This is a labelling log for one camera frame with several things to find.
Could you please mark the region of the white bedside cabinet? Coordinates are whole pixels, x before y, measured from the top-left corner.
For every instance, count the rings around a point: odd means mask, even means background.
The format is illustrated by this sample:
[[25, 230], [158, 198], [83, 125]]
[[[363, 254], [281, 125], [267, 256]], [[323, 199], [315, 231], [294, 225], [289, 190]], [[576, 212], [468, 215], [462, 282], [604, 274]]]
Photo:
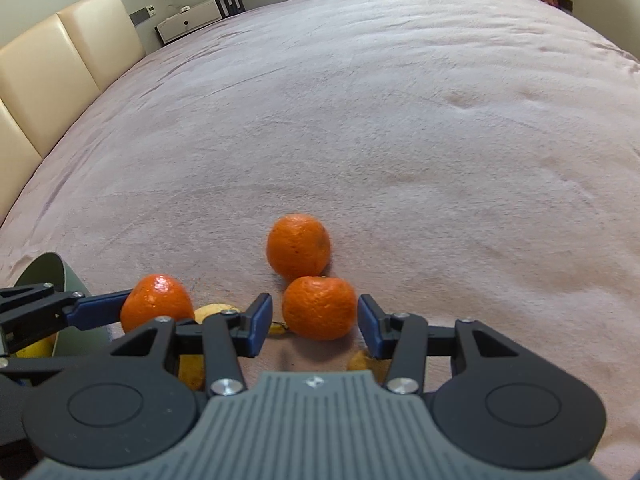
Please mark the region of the white bedside cabinet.
[[195, 6], [184, 6], [155, 27], [160, 44], [166, 46], [210, 24], [245, 11], [243, 0], [206, 0]]

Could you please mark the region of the wall socket panel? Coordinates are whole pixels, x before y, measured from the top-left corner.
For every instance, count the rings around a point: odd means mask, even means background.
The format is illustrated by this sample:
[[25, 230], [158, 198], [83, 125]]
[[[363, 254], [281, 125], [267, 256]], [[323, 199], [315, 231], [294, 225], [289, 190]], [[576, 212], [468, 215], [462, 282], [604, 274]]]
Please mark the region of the wall socket panel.
[[129, 17], [134, 26], [139, 26], [140, 24], [152, 18], [155, 14], [155, 6], [144, 6], [143, 8], [132, 12]]

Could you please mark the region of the cream padded headboard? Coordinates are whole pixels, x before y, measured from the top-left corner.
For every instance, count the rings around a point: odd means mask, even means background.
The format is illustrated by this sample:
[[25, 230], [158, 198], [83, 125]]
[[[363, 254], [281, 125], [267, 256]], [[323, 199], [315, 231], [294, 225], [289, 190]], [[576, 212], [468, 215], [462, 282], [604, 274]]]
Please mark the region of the cream padded headboard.
[[1, 48], [1, 215], [82, 113], [145, 57], [122, 0], [81, 0]]

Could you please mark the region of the tangerine hidden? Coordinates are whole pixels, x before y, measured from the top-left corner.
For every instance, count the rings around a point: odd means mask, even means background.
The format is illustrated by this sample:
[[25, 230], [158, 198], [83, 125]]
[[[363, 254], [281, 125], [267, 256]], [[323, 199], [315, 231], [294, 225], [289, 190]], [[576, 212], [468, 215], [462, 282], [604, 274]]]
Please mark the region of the tangerine hidden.
[[194, 320], [189, 293], [176, 278], [166, 274], [147, 275], [138, 281], [120, 310], [120, 325], [125, 333], [158, 318], [175, 321]]

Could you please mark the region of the yellow banana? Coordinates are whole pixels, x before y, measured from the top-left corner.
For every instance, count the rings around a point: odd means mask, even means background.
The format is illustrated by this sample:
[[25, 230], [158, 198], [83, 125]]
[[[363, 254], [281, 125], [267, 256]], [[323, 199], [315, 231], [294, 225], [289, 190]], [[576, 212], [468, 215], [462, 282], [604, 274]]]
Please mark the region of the yellow banana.
[[278, 335], [285, 334], [288, 326], [273, 322], [272, 301], [268, 294], [260, 295], [246, 311], [228, 304], [211, 304], [194, 311], [198, 325], [178, 325], [178, 347], [186, 344], [191, 351], [191, 340], [201, 339], [200, 360], [180, 356], [178, 378], [194, 391], [208, 396], [224, 396], [225, 382], [246, 389], [238, 357], [254, 358], [262, 344], [272, 334], [273, 326], [280, 327]]

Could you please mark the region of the green yellow pear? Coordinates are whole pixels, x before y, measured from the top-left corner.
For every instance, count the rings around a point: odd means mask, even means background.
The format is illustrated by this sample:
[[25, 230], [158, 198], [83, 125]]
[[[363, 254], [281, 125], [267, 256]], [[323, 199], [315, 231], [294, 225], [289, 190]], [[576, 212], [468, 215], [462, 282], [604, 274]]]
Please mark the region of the green yellow pear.
[[24, 349], [18, 350], [15, 355], [22, 359], [50, 358], [54, 351], [55, 341], [55, 335], [43, 338]]

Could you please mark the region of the pink bed blanket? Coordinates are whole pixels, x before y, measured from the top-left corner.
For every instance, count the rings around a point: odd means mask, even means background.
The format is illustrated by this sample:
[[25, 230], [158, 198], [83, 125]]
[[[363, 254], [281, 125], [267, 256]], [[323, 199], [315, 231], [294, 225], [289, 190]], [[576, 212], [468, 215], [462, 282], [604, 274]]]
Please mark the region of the pink bed blanket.
[[536, 0], [290, 0], [148, 55], [43, 159], [1, 281], [57, 252], [92, 292], [278, 294], [266, 238], [330, 233], [387, 310], [475, 318], [600, 394], [639, 468], [639, 62]]

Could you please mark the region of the tangerine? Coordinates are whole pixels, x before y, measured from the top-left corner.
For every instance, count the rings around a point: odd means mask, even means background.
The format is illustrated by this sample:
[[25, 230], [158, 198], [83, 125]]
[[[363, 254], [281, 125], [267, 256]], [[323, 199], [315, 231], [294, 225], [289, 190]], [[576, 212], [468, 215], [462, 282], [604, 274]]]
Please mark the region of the tangerine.
[[345, 337], [357, 318], [357, 296], [341, 278], [303, 276], [282, 296], [282, 318], [297, 336], [332, 341]]
[[319, 276], [331, 260], [329, 232], [309, 214], [287, 214], [273, 223], [266, 257], [272, 270], [287, 282]]

